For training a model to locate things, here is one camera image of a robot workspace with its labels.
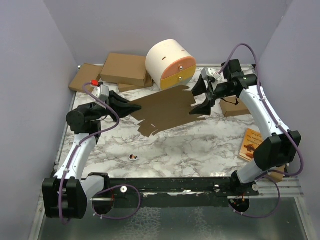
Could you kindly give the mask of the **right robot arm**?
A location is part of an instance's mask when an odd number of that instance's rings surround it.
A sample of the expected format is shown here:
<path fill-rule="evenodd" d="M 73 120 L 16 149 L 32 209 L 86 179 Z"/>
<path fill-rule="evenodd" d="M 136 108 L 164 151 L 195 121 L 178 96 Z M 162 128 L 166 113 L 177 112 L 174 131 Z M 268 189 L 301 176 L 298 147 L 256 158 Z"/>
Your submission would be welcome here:
<path fill-rule="evenodd" d="M 253 159 L 230 177 L 228 188 L 234 195 L 240 196 L 255 180 L 291 163 L 299 153 L 301 135 L 297 130 L 290 130 L 279 118 L 258 82 L 257 73 L 246 74 L 238 59 L 224 62 L 222 68 L 222 75 L 210 67 L 202 69 L 191 92 L 195 97 L 205 94 L 206 98 L 190 114 L 209 116 L 216 100 L 233 96 L 240 99 L 249 110 L 263 142 L 253 151 Z M 221 77 L 225 79 L 222 83 L 219 82 Z"/>

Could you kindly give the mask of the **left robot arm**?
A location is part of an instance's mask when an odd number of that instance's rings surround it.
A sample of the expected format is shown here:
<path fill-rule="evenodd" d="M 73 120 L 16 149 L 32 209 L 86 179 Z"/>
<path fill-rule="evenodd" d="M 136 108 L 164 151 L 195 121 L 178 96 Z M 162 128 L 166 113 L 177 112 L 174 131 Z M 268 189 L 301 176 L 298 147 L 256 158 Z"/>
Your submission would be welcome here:
<path fill-rule="evenodd" d="M 115 189 L 129 187 L 127 184 L 111 186 L 106 173 L 91 173 L 85 180 L 82 180 L 82 174 L 101 135 L 115 129 L 121 118 L 141 110 L 141 106 L 114 91 L 93 99 L 67 114 L 66 122 L 74 132 L 73 145 L 61 168 L 42 183 L 46 216 L 59 218 L 63 224 L 82 219 L 88 201 L 94 196 L 103 198 Z"/>

